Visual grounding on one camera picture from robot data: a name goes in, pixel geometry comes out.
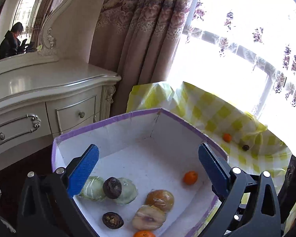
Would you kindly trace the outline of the ornate white mirror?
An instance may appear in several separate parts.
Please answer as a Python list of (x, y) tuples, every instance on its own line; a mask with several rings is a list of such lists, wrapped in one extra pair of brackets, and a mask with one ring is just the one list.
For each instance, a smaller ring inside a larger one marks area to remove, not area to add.
[(22, 30), (12, 41), (17, 43), (19, 55), (46, 51), (51, 54), (56, 40), (51, 35), (52, 19), (65, 8), (70, 0), (4, 0), (0, 8), (0, 60), (10, 57), (2, 52), (6, 34), (17, 23)]

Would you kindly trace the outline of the pale yellow cut fruit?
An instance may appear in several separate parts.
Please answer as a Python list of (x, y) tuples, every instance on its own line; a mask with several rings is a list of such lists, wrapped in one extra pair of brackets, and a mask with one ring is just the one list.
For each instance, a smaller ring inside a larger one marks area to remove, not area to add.
[(154, 205), (142, 205), (132, 219), (132, 226), (138, 230), (157, 230), (166, 221), (166, 214)]

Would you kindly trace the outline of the small orange fruit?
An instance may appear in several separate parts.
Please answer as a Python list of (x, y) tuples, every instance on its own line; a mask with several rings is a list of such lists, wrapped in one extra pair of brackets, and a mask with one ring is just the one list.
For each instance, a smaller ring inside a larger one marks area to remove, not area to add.
[(186, 185), (194, 185), (198, 180), (198, 173), (196, 171), (189, 171), (183, 177), (183, 182)]

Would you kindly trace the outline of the white ornate dresser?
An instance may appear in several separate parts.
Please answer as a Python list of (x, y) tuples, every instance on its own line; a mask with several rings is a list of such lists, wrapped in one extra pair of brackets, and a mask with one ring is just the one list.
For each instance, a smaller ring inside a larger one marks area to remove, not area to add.
[(61, 134), (108, 118), (120, 80), (79, 60), (36, 54), (0, 60), (0, 170)]

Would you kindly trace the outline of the white purple cardboard box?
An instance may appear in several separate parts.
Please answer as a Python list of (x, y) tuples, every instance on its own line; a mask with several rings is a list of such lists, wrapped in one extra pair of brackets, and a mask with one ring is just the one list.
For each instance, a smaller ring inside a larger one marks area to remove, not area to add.
[[(156, 189), (171, 192), (174, 207), (167, 219), (155, 231), (156, 236), (196, 236), (218, 198), (198, 159), (198, 148), (207, 143), (219, 157), (226, 152), (210, 137), (182, 118), (164, 109), (149, 109), (125, 113), (60, 135), (53, 142), (52, 168), (66, 167), (90, 144), (99, 148), (99, 161), (94, 176), (107, 179), (130, 179), (138, 190), (134, 201), (117, 205), (112, 200), (101, 202), (74, 197), (74, 202), (99, 236), (133, 236), (132, 219), (144, 204), (147, 194)], [(189, 171), (198, 173), (194, 185), (183, 182)], [(124, 225), (109, 229), (103, 214), (119, 214)]]

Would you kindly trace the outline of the floral brown curtain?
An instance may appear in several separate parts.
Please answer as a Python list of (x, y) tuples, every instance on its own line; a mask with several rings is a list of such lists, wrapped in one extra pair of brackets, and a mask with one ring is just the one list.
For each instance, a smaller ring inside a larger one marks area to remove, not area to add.
[(104, 0), (89, 62), (121, 76), (111, 115), (127, 109), (132, 88), (164, 81), (192, 0)]

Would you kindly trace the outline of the green white fruit left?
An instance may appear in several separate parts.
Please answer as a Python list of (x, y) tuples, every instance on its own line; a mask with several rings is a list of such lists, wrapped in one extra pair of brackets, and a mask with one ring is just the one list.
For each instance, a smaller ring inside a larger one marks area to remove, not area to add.
[(106, 195), (103, 191), (104, 179), (99, 176), (88, 177), (79, 196), (94, 201), (102, 201)]

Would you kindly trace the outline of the green white fruit right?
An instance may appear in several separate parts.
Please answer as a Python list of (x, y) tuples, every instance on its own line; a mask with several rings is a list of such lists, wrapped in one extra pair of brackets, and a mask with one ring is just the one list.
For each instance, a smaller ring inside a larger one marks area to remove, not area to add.
[(138, 195), (135, 184), (128, 178), (118, 178), (121, 183), (121, 195), (113, 201), (119, 205), (126, 205), (134, 201)]

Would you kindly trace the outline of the brown orange fruit in box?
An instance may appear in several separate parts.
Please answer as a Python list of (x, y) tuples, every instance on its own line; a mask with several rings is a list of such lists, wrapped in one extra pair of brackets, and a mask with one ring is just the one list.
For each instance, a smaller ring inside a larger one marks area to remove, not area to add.
[(174, 203), (173, 194), (164, 189), (152, 190), (145, 199), (145, 205), (153, 205), (166, 213), (171, 211)]

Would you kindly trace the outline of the orange tangerine with stem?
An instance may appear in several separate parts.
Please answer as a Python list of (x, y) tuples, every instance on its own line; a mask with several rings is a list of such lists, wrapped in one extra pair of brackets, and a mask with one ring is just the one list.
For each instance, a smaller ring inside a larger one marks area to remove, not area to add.
[(229, 133), (224, 133), (222, 138), (226, 143), (230, 143), (232, 141), (232, 136)]

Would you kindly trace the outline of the yellow white checkered tablecloth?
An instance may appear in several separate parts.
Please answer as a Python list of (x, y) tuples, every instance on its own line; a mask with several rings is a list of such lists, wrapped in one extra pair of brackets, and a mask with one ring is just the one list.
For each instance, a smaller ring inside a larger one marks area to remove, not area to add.
[[(229, 165), (247, 173), (270, 172), (280, 191), (292, 156), (287, 145), (266, 125), (248, 112), (242, 112), (217, 96), (187, 82), (172, 87), (166, 82), (133, 86), (127, 112), (164, 108), (194, 125), (228, 154)], [(222, 136), (229, 133), (232, 141)], [(247, 144), (250, 149), (243, 151)]]

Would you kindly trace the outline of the orange fruit box bottom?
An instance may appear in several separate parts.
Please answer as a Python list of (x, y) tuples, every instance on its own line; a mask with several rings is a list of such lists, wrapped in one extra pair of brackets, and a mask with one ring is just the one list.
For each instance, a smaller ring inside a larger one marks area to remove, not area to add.
[(134, 237), (155, 237), (155, 234), (148, 230), (140, 230), (134, 234)]

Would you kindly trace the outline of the dark cut fruit in box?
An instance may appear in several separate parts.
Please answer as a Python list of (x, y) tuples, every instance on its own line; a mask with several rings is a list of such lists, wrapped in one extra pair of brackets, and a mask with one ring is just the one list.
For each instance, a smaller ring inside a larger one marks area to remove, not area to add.
[(115, 212), (107, 212), (103, 214), (102, 221), (109, 229), (119, 229), (124, 225), (122, 217)]

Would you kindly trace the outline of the green white fruit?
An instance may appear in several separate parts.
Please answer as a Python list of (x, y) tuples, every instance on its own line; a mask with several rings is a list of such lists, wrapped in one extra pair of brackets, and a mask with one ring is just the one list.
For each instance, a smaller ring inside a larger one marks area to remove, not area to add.
[(135, 184), (128, 178), (118, 178), (121, 183), (121, 195), (113, 201), (119, 205), (126, 205), (134, 201), (138, 195)]
[(102, 201), (106, 195), (103, 191), (104, 179), (99, 176), (88, 177), (79, 196), (94, 201)]

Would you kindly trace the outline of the dark wrinkled fruit front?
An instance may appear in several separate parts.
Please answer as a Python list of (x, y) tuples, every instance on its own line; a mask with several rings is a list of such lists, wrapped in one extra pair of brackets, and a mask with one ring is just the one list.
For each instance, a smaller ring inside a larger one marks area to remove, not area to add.
[(115, 178), (110, 177), (103, 183), (103, 192), (109, 199), (117, 199), (122, 192), (121, 182)]

